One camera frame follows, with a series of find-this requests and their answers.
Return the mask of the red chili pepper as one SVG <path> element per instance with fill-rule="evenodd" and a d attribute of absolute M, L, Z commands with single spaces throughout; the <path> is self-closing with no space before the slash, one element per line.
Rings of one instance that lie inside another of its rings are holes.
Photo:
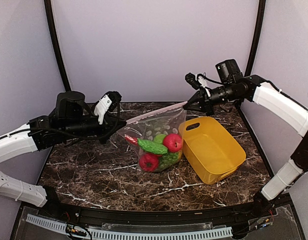
<path fill-rule="evenodd" d="M 124 138 L 127 142 L 129 142 L 132 145 L 137 146 L 138 145 L 138 138 L 137 137 L 132 137 L 130 135 L 125 134 Z"/>

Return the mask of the green bitter gourd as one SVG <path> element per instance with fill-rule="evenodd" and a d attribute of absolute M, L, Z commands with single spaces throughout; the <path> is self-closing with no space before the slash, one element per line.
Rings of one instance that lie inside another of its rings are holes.
<path fill-rule="evenodd" d="M 155 155 L 165 155 L 168 153 L 168 148 L 161 143 L 156 143 L 151 140 L 141 139 L 137 140 L 138 146 L 145 152 Z"/>

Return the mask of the clear zip top bag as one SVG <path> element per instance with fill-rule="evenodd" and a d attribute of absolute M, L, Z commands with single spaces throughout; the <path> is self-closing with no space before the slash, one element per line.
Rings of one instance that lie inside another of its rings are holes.
<path fill-rule="evenodd" d="M 178 134 L 179 126 L 186 121 L 187 111 L 183 109 L 185 102 L 176 103 L 166 106 L 140 116 L 131 118 L 126 121 L 126 126 L 118 131 L 118 134 L 124 138 L 125 135 L 138 139 L 153 141 L 154 137 L 159 134 Z M 138 145 L 127 142 L 132 147 L 139 159 L 142 155 L 149 153 L 143 151 Z M 144 171 L 143 172 L 162 172 L 162 171 Z"/>

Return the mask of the green apple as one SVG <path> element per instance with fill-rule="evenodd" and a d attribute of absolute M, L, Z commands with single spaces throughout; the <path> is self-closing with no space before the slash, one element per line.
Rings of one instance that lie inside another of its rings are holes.
<path fill-rule="evenodd" d="M 153 138 L 153 142 L 157 144 L 162 144 L 166 136 L 166 134 L 158 134 Z"/>

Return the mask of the red pomegranate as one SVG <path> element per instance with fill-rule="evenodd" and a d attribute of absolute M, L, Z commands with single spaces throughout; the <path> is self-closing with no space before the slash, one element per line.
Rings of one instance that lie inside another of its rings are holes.
<path fill-rule="evenodd" d="M 167 147 L 169 152 L 176 153 L 182 149 L 183 139 L 180 135 L 171 133 L 163 139 L 162 144 Z"/>

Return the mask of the red tomato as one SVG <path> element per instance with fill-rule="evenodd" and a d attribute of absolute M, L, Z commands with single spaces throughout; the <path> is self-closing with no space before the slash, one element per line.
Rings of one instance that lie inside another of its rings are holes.
<path fill-rule="evenodd" d="M 153 172 L 159 166 L 159 157 L 152 153 L 145 153 L 140 157 L 138 165 L 145 172 Z"/>

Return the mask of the yellow plastic basket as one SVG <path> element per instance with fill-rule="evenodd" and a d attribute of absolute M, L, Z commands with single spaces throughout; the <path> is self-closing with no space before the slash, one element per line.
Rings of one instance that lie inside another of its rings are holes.
<path fill-rule="evenodd" d="M 215 184 L 233 174 L 246 160 L 246 152 L 214 118 L 201 116 L 180 124 L 182 151 L 201 181 Z"/>

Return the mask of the green grape bunch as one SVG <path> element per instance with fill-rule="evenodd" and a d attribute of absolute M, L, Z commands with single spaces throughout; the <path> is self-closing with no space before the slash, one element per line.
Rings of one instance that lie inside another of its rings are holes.
<path fill-rule="evenodd" d="M 182 152 L 169 152 L 161 157 L 158 158 L 158 168 L 157 171 L 163 171 L 172 165 L 179 162 L 182 157 Z"/>

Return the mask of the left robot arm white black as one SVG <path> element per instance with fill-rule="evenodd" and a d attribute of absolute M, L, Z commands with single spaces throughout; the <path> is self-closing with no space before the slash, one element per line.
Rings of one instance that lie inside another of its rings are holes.
<path fill-rule="evenodd" d="M 66 143 L 68 140 L 100 141 L 105 144 L 126 124 L 125 120 L 112 115 L 105 117 L 103 123 L 99 123 L 96 117 L 83 116 L 77 120 L 57 120 L 44 115 L 0 136 L 0 164 L 23 154 Z M 44 207 L 54 218 L 61 218 L 65 213 L 65 208 L 58 202 L 53 189 L 23 182 L 2 171 L 0 171 L 0 195 L 36 207 Z"/>

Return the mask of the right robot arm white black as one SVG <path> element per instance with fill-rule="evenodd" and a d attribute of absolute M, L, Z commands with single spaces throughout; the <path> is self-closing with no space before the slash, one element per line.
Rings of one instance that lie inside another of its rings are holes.
<path fill-rule="evenodd" d="M 254 217 L 260 217 L 268 210 L 269 201 L 291 187 L 297 179 L 308 172 L 308 108 L 296 103 L 271 81 L 258 75 L 234 79 L 216 88 L 207 86 L 207 78 L 203 74 L 188 73 L 185 81 L 196 90 L 185 104 L 186 110 L 211 116 L 216 105 L 247 100 L 270 111 L 289 125 L 301 138 L 287 162 L 262 187 L 260 198 L 249 205 L 249 213 Z"/>

